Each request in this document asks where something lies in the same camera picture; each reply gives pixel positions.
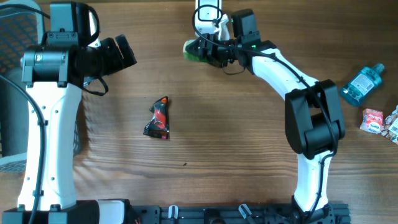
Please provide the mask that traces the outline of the green lid jar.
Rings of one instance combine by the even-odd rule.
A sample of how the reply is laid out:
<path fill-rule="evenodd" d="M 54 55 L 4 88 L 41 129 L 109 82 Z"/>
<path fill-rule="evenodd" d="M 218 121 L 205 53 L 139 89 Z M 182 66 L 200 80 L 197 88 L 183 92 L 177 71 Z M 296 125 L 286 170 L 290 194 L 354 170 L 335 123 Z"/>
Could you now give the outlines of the green lid jar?
<path fill-rule="evenodd" d="M 183 56 L 185 59 L 194 62 L 215 63 L 209 47 L 211 47 L 211 44 L 203 39 L 188 40 L 183 45 Z"/>

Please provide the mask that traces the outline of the blue mouthwash bottle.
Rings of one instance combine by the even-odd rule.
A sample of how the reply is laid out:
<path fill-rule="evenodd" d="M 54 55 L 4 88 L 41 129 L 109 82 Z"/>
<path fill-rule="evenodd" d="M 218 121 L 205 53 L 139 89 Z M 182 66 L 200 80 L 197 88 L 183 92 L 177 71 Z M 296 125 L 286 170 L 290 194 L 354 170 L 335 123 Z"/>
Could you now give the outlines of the blue mouthwash bottle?
<path fill-rule="evenodd" d="M 362 105 L 366 97 L 382 83 L 384 69 L 382 63 L 363 67 L 349 83 L 340 88 L 340 95 L 353 106 Z"/>

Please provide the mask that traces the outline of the beige snack bag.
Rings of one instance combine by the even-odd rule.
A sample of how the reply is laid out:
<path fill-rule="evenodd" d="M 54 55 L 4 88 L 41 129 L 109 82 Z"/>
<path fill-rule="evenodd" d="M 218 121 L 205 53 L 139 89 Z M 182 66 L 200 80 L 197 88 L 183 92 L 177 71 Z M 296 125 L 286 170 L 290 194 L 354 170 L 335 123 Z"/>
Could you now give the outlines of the beige snack bag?
<path fill-rule="evenodd" d="M 397 111 L 398 111 L 398 106 L 396 106 L 395 110 L 384 120 L 383 127 L 381 130 L 381 136 L 384 136 L 385 138 L 389 139 L 395 144 L 397 144 L 397 132 L 398 132 Z"/>

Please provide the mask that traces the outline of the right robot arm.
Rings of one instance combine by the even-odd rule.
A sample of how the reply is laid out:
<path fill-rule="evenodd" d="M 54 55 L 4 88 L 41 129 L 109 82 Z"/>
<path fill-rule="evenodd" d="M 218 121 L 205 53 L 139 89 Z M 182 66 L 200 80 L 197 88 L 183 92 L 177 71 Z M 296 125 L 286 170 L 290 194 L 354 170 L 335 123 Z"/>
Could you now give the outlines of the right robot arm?
<path fill-rule="evenodd" d="M 184 43 L 184 57 L 220 68 L 238 62 L 278 92 L 285 103 L 285 135 L 298 159 L 294 222 L 313 223 L 330 217 L 328 170 L 338 141 L 345 136 L 336 85 L 304 74 L 276 45 L 262 40 L 252 10 L 231 16 L 219 10 L 218 14 L 211 32 L 194 29 L 197 38 Z"/>

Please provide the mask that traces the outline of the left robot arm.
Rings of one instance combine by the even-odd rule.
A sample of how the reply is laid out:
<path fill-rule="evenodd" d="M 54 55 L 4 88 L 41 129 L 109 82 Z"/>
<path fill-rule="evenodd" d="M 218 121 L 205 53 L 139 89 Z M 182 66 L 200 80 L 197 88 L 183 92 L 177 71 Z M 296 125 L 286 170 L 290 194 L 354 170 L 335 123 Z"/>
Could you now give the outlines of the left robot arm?
<path fill-rule="evenodd" d="M 22 58 L 22 94 L 31 109 L 25 179 L 4 223 L 138 223 L 127 199 L 78 200 L 73 179 L 75 121 L 85 80 L 101 80 L 136 63 L 123 35 L 97 48 L 60 34 Z"/>

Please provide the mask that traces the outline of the red black snack pouch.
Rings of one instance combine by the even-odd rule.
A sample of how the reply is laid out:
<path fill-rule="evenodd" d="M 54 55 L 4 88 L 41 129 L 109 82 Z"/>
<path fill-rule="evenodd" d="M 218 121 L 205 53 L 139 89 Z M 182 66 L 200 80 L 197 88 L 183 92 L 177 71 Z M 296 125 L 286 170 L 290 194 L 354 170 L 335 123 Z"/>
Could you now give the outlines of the red black snack pouch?
<path fill-rule="evenodd" d="M 151 106 L 153 117 L 145 126 L 143 135 L 164 140 L 169 138 L 168 101 L 168 96 L 164 96 Z"/>

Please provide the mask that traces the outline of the red tissue pack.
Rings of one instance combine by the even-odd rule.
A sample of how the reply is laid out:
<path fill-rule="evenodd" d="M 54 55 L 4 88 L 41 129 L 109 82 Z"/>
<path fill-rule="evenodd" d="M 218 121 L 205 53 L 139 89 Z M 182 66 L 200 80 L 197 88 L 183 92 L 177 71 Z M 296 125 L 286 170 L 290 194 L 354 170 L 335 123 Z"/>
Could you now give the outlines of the red tissue pack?
<path fill-rule="evenodd" d="M 363 110 L 363 122 L 360 129 L 369 133 L 379 134 L 382 129 L 384 116 L 382 111 L 366 108 Z"/>

